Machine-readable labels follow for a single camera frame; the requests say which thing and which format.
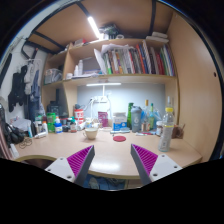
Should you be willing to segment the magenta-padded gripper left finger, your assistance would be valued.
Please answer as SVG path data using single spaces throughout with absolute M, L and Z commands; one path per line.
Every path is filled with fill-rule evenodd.
M 68 158 L 59 157 L 46 168 L 46 171 L 82 186 L 94 156 L 94 146 L 90 145 Z

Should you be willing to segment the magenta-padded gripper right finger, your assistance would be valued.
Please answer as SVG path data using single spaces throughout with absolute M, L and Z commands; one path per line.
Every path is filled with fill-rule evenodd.
M 156 155 L 135 144 L 131 145 L 131 155 L 143 185 L 181 170 L 181 167 L 166 154 Z

